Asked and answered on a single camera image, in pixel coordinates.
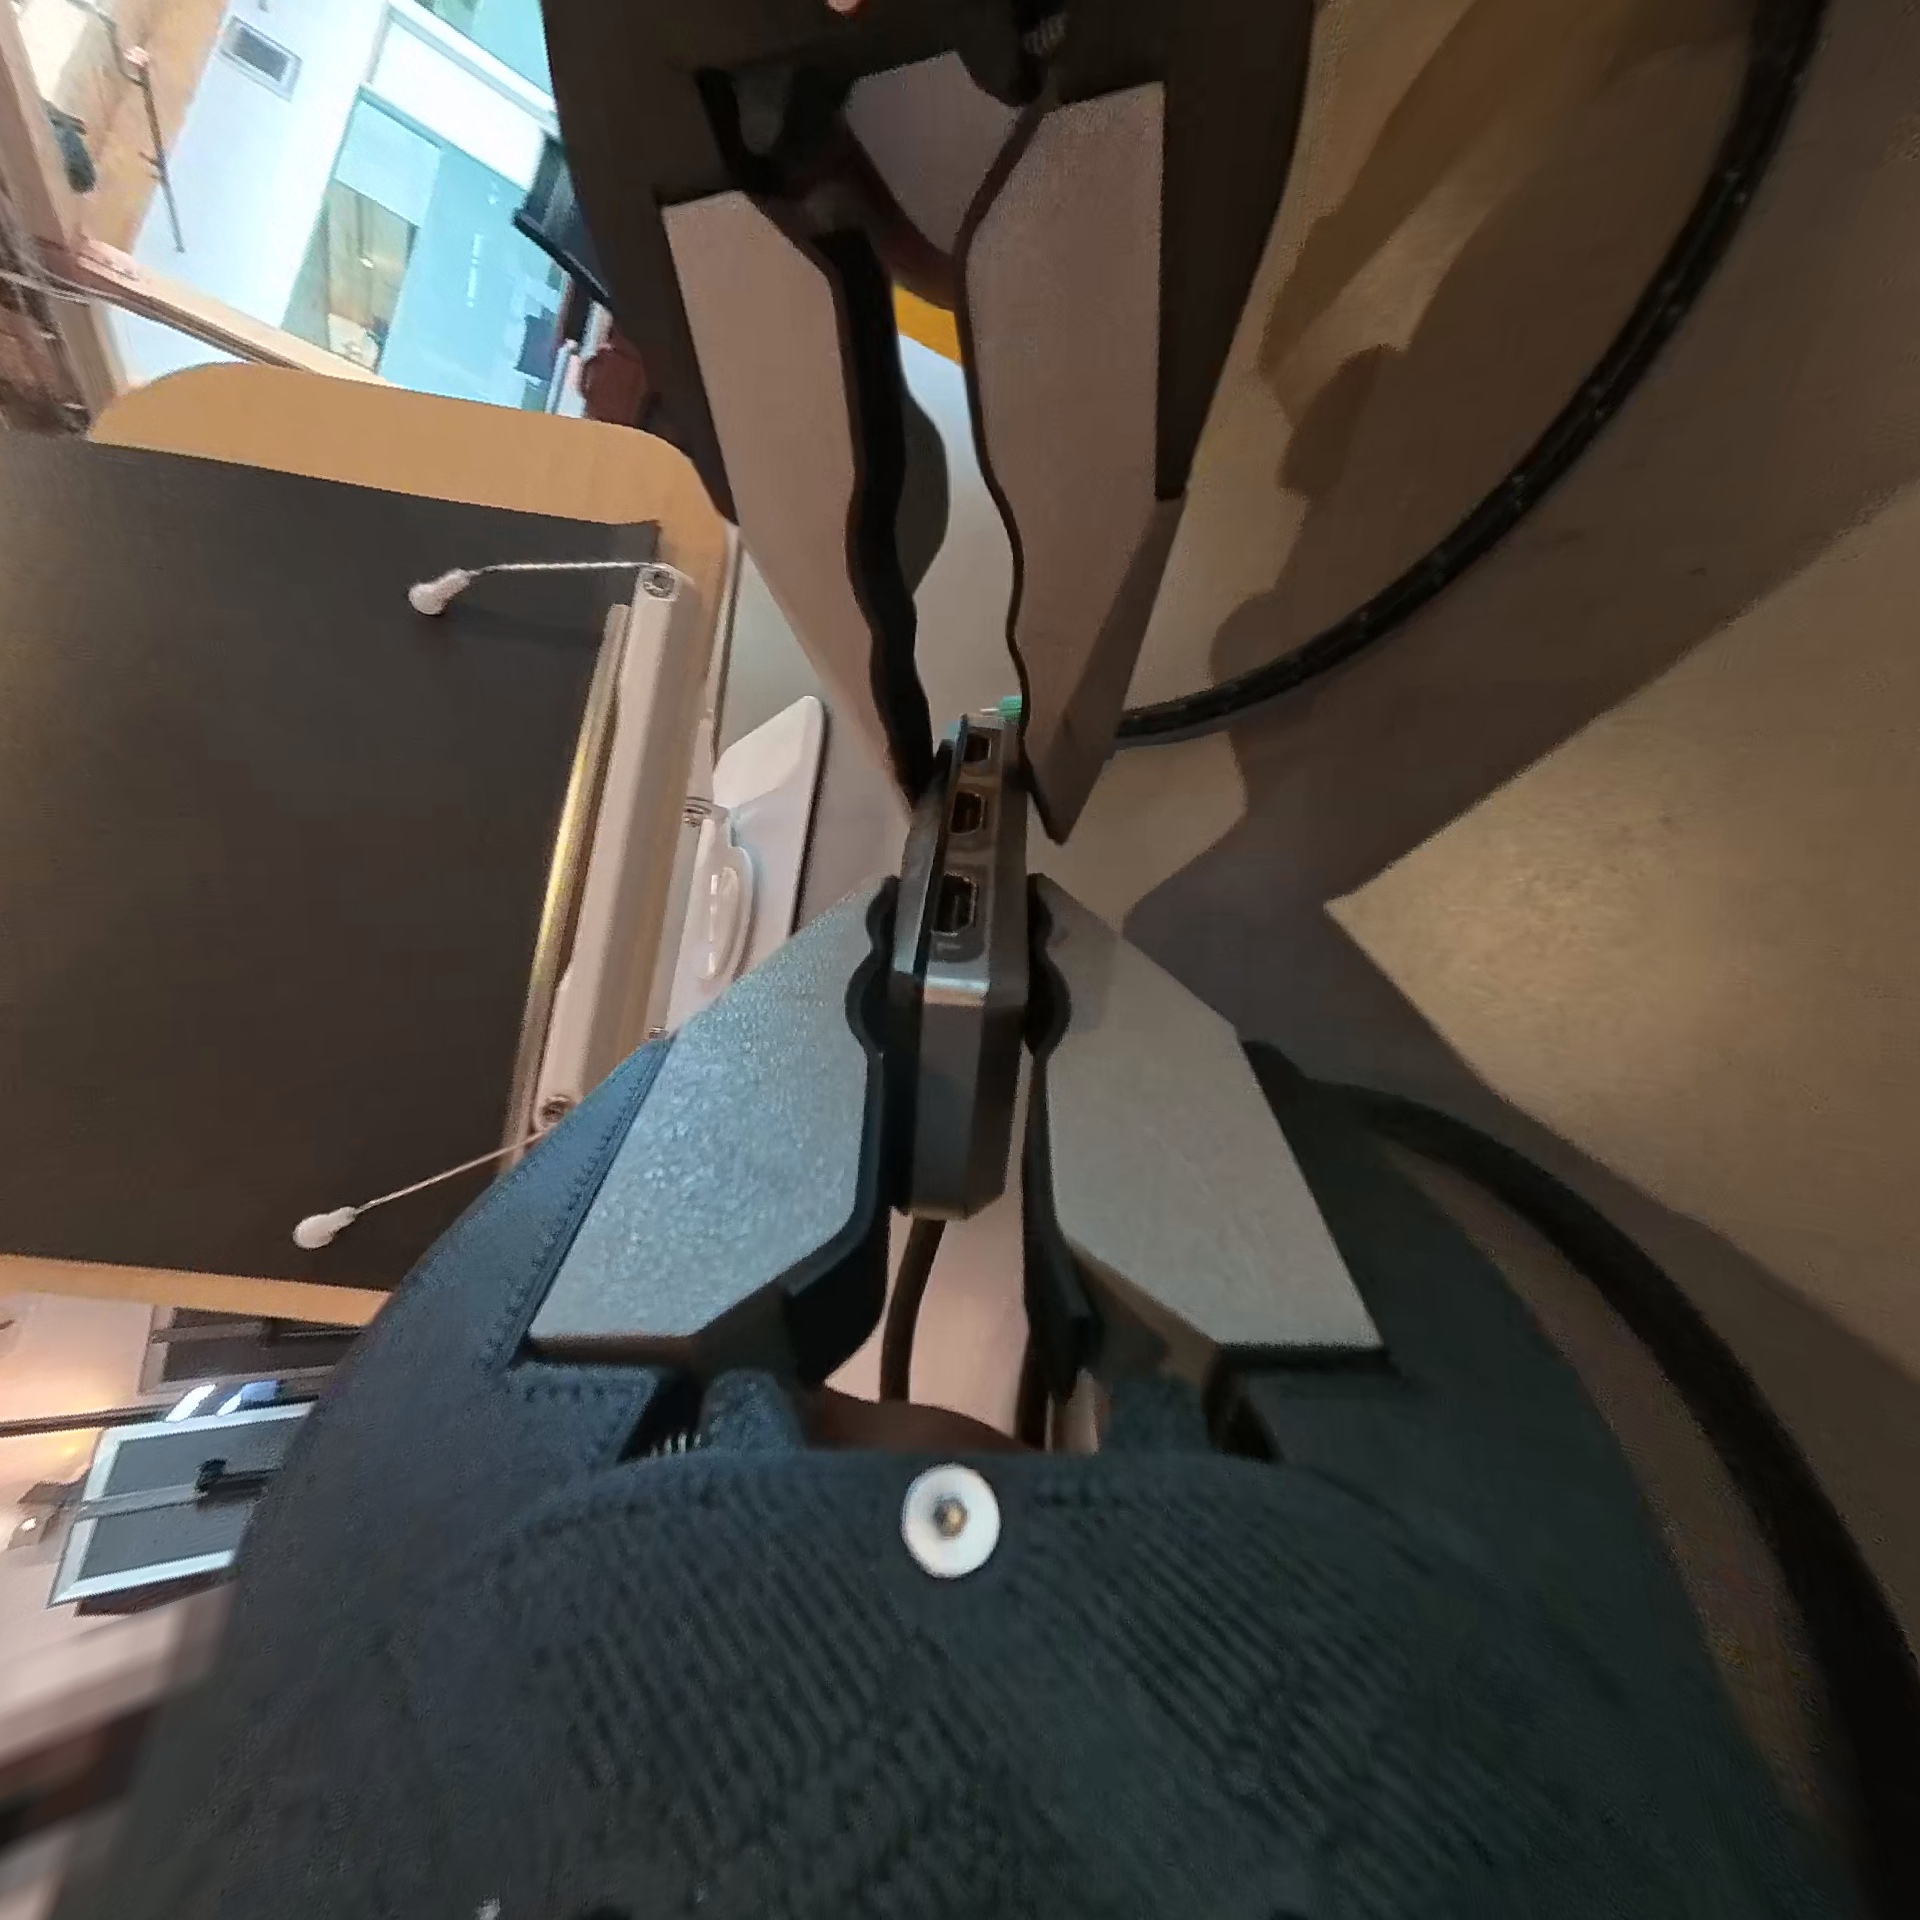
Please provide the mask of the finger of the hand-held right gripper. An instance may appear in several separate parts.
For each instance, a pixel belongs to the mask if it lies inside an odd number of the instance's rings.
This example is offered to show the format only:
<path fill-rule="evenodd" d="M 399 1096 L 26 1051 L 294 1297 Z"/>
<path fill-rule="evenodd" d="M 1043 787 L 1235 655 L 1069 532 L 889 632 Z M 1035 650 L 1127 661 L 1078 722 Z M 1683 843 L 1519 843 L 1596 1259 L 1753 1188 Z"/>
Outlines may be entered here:
<path fill-rule="evenodd" d="M 1018 115 L 959 231 L 974 434 L 1050 843 L 1113 751 L 1182 509 L 1156 475 L 1159 231 L 1159 83 Z"/>
<path fill-rule="evenodd" d="M 738 191 L 665 215 L 727 515 L 820 683 L 903 798 L 934 771 L 899 558 L 908 429 L 894 287 L 851 224 L 783 226 Z"/>

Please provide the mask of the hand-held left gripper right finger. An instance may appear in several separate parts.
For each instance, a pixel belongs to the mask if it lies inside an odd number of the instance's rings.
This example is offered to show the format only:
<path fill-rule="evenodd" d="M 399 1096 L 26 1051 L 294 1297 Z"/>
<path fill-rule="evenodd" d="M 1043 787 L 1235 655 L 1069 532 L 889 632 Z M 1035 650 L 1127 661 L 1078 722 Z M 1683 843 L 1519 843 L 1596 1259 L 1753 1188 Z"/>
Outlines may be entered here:
<path fill-rule="evenodd" d="M 1235 1028 L 1058 880 L 1035 880 L 1024 1172 L 1066 1256 L 1069 1374 L 1209 1389 L 1232 1366 L 1339 1362 L 1380 1332 Z"/>

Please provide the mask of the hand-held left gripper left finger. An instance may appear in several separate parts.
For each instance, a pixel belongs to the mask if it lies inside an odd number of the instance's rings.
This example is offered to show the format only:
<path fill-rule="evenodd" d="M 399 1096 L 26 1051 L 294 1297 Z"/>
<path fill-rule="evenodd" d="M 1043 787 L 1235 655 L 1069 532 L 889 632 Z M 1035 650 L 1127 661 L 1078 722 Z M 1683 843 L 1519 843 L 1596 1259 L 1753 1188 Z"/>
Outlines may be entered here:
<path fill-rule="evenodd" d="M 539 1357 L 814 1389 L 886 1286 L 897 886 L 789 938 L 665 1046 L 531 1316 Z"/>

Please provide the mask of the black hdmi switch box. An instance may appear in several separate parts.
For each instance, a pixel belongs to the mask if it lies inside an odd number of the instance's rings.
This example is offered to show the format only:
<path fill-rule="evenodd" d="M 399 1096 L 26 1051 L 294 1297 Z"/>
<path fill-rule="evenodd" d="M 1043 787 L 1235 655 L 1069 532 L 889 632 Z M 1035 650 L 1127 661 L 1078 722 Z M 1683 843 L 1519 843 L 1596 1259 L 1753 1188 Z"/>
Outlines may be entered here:
<path fill-rule="evenodd" d="M 1024 818 L 1018 721 L 967 712 L 913 807 L 886 959 L 886 1157 L 917 1219 L 967 1219 L 1004 1188 L 1032 987 Z"/>

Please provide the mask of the white monitor stand base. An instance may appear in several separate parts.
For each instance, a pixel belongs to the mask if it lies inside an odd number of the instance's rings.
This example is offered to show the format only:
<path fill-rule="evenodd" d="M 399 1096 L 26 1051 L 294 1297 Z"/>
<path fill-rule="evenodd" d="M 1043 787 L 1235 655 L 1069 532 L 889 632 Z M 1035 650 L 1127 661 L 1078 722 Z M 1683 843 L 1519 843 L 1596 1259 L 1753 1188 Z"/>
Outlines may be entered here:
<path fill-rule="evenodd" d="M 698 756 L 654 1028 L 677 1028 L 791 938 L 824 744 L 829 711 L 806 694 L 718 756 Z"/>

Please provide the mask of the black monitor with tan frame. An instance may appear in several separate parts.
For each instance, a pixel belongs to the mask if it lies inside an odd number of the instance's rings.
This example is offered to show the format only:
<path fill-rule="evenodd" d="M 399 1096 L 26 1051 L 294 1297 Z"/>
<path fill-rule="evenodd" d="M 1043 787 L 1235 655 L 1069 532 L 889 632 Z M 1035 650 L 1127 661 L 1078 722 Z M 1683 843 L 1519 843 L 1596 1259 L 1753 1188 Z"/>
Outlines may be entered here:
<path fill-rule="evenodd" d="M 627 558 L 727 528 L 630 429 L 275 367 L 4 430 L 4 1293 L 366 1320 L 528 1132 Z"/>

